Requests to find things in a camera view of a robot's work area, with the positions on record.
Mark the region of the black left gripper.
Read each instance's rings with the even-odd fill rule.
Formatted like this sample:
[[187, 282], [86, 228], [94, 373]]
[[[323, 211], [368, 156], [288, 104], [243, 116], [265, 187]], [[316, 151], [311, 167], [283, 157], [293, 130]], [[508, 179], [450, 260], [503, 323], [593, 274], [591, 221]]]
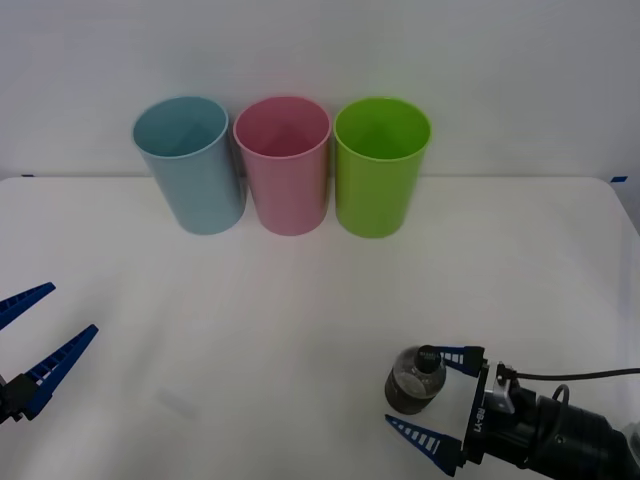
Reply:
[[[25, 311], [56, 289], [52, 282], [36, 286], [0, 301], [0, 329], [3, 330]], [[89, 325], [78, 335], [25, 373], [6, 382], [1, 378], [1, 419], [15, 422], [37, 417], [53, 393], [99, 332]]]

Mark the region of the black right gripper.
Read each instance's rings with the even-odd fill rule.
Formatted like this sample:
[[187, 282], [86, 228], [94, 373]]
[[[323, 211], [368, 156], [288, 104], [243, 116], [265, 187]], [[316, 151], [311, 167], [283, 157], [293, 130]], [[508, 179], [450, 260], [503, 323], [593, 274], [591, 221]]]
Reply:
[[447, 367], [478, 377], [465, 437], [462, 442], [392, 415], [385, 421], [444, 474], [454, 476], [467, 461], [480, 465], [490, 455], [524, 466], [534, 443], [537, 395], [517, 380], [497, 380], [499, 365], [484, 359], [481, 346], [436, 346]]

